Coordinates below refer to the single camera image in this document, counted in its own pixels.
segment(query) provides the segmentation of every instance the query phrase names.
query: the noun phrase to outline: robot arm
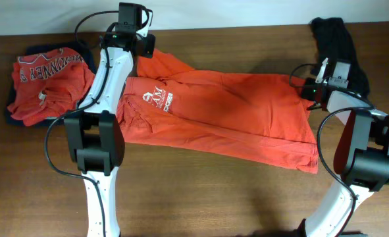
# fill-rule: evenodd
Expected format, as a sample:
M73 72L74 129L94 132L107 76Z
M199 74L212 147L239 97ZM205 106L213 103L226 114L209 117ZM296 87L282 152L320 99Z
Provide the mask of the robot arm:
M322 66L319 76L324 74L324 70L325 66ZM344 78L347 78L348 70L344 73ZM328 77L329 81L333 80L332 75ZM337 79L345 83L344 78ZM331 113L343 108L370 107L364 101L344 92L326 92L326 97L327 103L322 97L317 101L325 105L323 109ZM345 124L345 128L334 156L334 171L355 193L356 210L374 192L389 184L389 116L376 109L345 111L336 116ZM374 141L382 148L368 147L369 141ZM335 180L319 208L303 220L296 234L301 237L337 236L348 221L352 208L351 192Z
M71 159L77 163L82 176L97 183L100 193L101 202L93 183L84 180L89 237L120 236L115 207L115 180L125 147L115 113L126 79L134 66L133 56L151 57L153 54L155 36L148 34L152 18L152 10L144 6L120 3L116 33L105 35L95 80L79 108L88 106L101 95L97 103L84 109L83 113L65 118ZM92 126L99 127L99 134L86 133Z

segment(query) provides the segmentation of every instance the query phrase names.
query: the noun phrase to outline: orange t-shirt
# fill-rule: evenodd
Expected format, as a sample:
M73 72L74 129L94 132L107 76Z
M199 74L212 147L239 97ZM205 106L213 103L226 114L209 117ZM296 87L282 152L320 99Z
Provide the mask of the orange t-shirt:
M289 86L288 76L194 70L158 50L139 59L138 76L127 79L118 104L126 142L317 172L311 102Z
M18 57L13 68L16 99L7 109L26 126L75 109L95 78L83 57L67 47Z

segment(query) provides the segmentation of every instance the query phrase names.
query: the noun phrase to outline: black cable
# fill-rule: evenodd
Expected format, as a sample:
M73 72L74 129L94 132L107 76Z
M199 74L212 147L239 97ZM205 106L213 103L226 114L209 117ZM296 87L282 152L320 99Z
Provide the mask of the black cable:
M82 46L82 47L86 47L86 48L90 48L86 45L84 45L83 43L81 43L80 41L78 41L78 37L77 37L77 29L78 27L85 21L87 20L88 18L92 17L92 16L95 16L95 15L98 15L98 14L105 14L105 13L117 13L118 11L105 11L105 12L100 12L100 13L93 13L85 18L83 18L83 20L81 20L75 31L74 31L74 36L76 38L76 41ZM112 29L116 26L116 22L115 23L112 23L108 29L107 29L107 32L110 32L112 31ZM51 158L49 157L49 152L48 152L48 139L49 139L49 135L51 134L51 131L52 129L54 128L54 126L61 120L61 119L64 119L65 117L67 116L70 116L70 115L73 115L75 113L79 113L81 111L84 111L85 109L87 108L90 108L91 106L95 105L97 103L97 101L99 100L99 98L102 96L102 93L103 93L103 90L105 89L105 86L107 84L107 79L108 79L108 75L109 75L109 67L110 67L110 64L109 64L109 53L108 53L108 49L107 49L107 46L105 45L105 42L103 41L103 38L100 37L99 39L99 42L101 43L101 48L103 48L105 50L105 56L106 56L106 71L105 71L105 77L103 79L103 82L102 82L102 85L101 85L101 89L99 90L99 93L96 95L95 98L92 98L92 101L91 103L89 103L88 105L86 106L83 106L79 109L76 109L76 110L73 110L73 111L68 111L67 113L59 116L58 118L56 118L48 127L48 130L47 130L47 133L45 135L45 139L44 139L44 143L43 143L43 146L44 146L44 153L45 153L45 158L48 160L48 163L49 163L49 166L57 173L59 174L63 174L65 176L69 176L69 177L74 177L74 178L80 178L80 179L83 179L83 180L87 180L89 182L91 182L93 184L93 186L95 187L96 189L96 194L97 194L97 198L99 200L99 206L101 208L101 214L102 214L102 232L103 232L103 237L106 237L106 230L105 230L105 210L103 208L103 203L102 203L102 197L101 197L101 192L99 190L99 186L97 185L97 182L92 179L92 178L88 178L88 177L85 177L85 176L82 176L82 175L79 175L79 174L73 174L73 173L70 173L70 172L65 172L65 171L62 171L60 169L58 169L51 161Z
M341 113L341 112L345 112L345 111L352 111L352 110L358 110L358 109L365 109L365 110L371 110L373 109L371 106L370 107L348 107L348 108L343 108L343 109L338 109L337 111L334 111L332 113L330 113L329 115L327 115L323 121L320 123L320 126L319 126L319 129L317 130L317 151L319 152L319 157L320 157L320 161L321 163L323 164L324 168L326 169L326 171L336 180L338 181L343 187L345 187L351 194L351 198L352 198L352 205L351 205L351 211L348 215L348 217L346 218L345 220L345 223L344 225L341 227L341 229L339 230L339 232L337 233L336 236L340 236L342 234L342 232L344 231L346 225L349 223L352 215L353 215L353 212L355 211L355 206L356 206L356 203L357 203L357 196L355 195L355 192L351 189L351 187L349 187L347 184L345 184L342 179L339 178L339 176L337 176L327 165L326 161L324 160L323 158L323 154L322 154L322 151L321 151L321 145L320 145L320 138L321 138L321 131L323 130L323 126L324 124L331 118L333 117L334 115L337 115L338 113Z
M150 18L150 16L149 16L149 11L147 10L147 8L143 7L143 11L144 11L144 13L145 13L146 16L147 16L147 20L146 20L145 22L142 23L141 29L143 29L143 28L145 28L145 26L147 26L147 23L149 23L149 18Z
M293 69L293 71L291 72L291 74L289 75L289 85L293 88L318 88L319 85L316 84L316 85L303 85L303 86L297 86L295 84L292 83L292 76L294 75L294 73L296 72L296 70L300 69L301 67L303 66L316 66L315 63L303 63L299 66L297 66L295 69Z
M93 17L93 16L97 16L99 14L107 14L107 13L118 13L118 11L101 11L101 12L98 12L98 13L93 13L93 14L90 14L88 15L87 17L83 18L81 21L79 21L79 23L77 23L77 26L76 26L76 29L74 29L74 38L76 38L76 41L78 44L80 44L80 46L82 46L83 48L86 48L86 49L94 49L96 48L100 41L98 41L96 44L92 45L92 46L87 46L85 45L84 43L80 42L78 40L78 37L77 37L77 31L78 31L78 28L80 27L80 25L87 19Z

